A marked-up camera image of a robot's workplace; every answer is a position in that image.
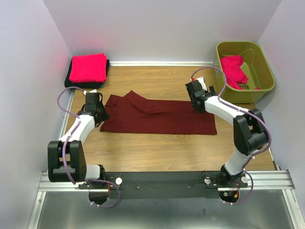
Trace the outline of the maroon t shirt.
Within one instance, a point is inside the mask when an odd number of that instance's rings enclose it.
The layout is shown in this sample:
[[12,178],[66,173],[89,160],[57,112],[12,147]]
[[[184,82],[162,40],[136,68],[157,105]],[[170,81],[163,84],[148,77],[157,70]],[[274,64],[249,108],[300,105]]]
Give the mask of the maroon t shirt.
[[188,101],[150,100],[134,91],[111,95],[105,104],[110,116],[100,131],[113,133],[216,135],[213,114],[196,112]]

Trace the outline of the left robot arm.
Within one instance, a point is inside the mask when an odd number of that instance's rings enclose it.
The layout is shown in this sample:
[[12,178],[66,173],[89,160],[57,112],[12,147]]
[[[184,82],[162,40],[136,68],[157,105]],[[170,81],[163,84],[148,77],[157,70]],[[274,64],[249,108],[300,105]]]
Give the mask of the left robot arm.
[[48,177],[50,182],[89,181],[94,188],[102,188],[106,177],[102,165],[86,163],[83,144],[89,133],[100,126],[109,115],[98,92],[85,95],[85,104],[76,114],[68,132],[57,141],[48,144]]

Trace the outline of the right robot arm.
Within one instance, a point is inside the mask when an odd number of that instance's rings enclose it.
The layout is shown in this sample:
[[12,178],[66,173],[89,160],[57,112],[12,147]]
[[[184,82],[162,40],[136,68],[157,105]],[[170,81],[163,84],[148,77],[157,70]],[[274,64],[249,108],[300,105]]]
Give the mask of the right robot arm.
[[262,113],[258,109],[247,110],[221,99],[212,86],[206,87],[202,77],[185,87],[195,111],[216,115],[233,126],[235,149],[217,176],[221,185],[230,187],[255,154],[270,143]]

